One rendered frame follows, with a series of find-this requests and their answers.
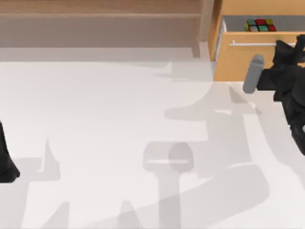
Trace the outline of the multicoloured puzzle cube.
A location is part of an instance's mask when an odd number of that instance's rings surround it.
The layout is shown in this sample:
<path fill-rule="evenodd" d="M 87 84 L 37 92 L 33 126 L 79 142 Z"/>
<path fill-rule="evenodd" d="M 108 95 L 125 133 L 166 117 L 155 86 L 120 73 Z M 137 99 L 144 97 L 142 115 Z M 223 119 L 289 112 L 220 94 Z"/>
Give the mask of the multicoloured puzzle cube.
<path fill-rule="evenodd" d="M 272 19 L 248 19 L 244 25 L 244 31 L 267 32 L 277 31 L 277 29 Z"/>

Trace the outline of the wooden drawer cabinet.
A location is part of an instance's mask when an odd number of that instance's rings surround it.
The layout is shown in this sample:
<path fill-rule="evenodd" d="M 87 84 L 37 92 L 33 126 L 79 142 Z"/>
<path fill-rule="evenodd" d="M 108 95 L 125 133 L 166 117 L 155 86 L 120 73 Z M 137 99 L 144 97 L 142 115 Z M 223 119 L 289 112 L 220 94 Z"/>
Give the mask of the wooden drawer cabinet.
<path fill-rule="evenodd" d="M 305 0 L 214 0 L 208 49 L 210 60 L 215 60 L 217 37 L 223 16 L 297 15 L 305 16 Z"/>

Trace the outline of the pale wooden drawer front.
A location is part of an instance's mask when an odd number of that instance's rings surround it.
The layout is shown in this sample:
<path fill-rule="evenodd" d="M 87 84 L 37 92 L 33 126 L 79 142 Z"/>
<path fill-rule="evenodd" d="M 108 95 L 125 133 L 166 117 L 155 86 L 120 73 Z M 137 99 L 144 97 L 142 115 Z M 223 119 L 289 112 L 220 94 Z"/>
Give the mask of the pale wooden drawer front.
<path fill-rule="evenodd" d="M 275 46 L 230 46 L 232 41 L 242 43 L 272 43 L 282 40 L 291 46 L 305 31 L 283 32 L 224 32 L 216 58 L 215 81 L 243 81 L 250 61 L 256 54 L 264 57 L 264 67 L 272 66 Z"/>

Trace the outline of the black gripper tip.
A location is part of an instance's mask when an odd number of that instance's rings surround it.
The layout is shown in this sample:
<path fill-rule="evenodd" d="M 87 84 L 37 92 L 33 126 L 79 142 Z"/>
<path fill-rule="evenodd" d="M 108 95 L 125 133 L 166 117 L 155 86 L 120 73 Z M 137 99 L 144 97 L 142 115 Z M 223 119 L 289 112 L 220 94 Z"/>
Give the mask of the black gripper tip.
<path fill-rule="evenodd" d="M 2 122 L 0 121 L 0 184 L 13 183 L 20 177 L 7 148 Z"/>

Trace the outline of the wooden open shelf cupboard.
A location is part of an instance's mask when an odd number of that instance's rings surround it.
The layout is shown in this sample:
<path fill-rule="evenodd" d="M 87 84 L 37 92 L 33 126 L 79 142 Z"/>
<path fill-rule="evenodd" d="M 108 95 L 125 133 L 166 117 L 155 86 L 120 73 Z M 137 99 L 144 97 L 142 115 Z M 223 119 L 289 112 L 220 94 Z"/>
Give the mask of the wooden open shelf cupboard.
<path fill-rule="evenodd" d="M 214 0 L 0 0 L 0 47 L 190 48 L 200 55 Z"/>

